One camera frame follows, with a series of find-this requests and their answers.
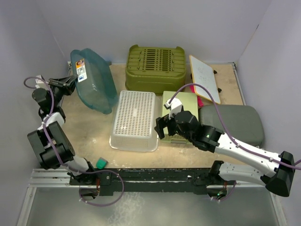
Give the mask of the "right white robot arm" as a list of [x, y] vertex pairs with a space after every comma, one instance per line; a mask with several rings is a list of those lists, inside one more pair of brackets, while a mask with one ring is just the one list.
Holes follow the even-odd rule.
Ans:
[[295, 169], [293, 155], [287, 151], [273, 153], [241, 142], [220, 129], [202, 125], [189, 111], [156, 119], [155, 131], [160, 139], [168, 134], [179, 135], [202, 151], [218, 153], [237, 159], [243, 166], [216, 161], [209, 172], [214, 184], [222, 181], [245, 181], [264, 186], [268, 191], [282, 196], [290, 195]]

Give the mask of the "large grey plastic tub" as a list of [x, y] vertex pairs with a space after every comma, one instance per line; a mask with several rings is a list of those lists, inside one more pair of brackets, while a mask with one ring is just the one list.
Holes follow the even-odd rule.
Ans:
[[[218, 105], [218, 110], [230, 134], [249, 145], [261, 147], [265, 138], [263, 125], [257, 111], [247, 105]], [[201, 124], [223, 129], [214, 105], [199, 109]]]

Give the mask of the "teal transparent basket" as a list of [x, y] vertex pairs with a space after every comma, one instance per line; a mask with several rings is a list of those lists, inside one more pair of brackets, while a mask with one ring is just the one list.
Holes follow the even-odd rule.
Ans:
[[109, 63], [89, 48], [73, 50], [70, 58], [80, 100], [92, 110], [110, 114], [118, 95]]

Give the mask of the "olive green plastic tub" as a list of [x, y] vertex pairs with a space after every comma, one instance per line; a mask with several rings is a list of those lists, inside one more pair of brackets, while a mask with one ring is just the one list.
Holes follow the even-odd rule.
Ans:
[[186, 80], [184, 49], [133, 45], [129, 49], [125, 73], [127, 90], [157, 95], [177, 91]]

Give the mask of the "light green plastic basket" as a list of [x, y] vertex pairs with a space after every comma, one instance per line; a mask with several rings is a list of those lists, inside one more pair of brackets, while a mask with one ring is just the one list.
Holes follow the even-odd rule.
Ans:
[[[174, 91], [164, 91], [162, 96], [162, 104], [164, 105], [167, 100], [172, 98], [174, 94]], [[181, 101], [185, 111], [190, 111], [198, 119], [198, 100], [195, 93], [179, 92], [176, 95], [176, 98]], [[191, 144], [189, 141], [177, 134], [169, 136], [167, 128], [164, 128], [164, 134], [165, 137], [161, 140], [161, 142], [173, 144]]]

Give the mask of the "white perforated plastic basket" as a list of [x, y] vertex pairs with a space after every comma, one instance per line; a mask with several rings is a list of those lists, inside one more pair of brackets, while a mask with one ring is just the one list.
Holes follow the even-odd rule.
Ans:
[[158, 112], [155, 93], [121, 91], [109, 140], [111, 148], [132, 152], [155, 151], [158, 135], [154, 127]]

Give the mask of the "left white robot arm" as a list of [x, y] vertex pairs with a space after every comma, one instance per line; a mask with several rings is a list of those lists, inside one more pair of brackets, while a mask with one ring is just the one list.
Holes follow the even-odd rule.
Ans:
[[61, 107], [64, 96], [70, 96], [76, 87], [75, 75], [45, 81], [42, 76], [33, 77], [36, 85], [32, 98], [39, 105], [41, 126], [27, 135], [28, 141], [44, 169], [64, 167], [69, 174], [91, 185], [97, 173], [89, 161], [75, 154], [62, 126], [66, 116]]

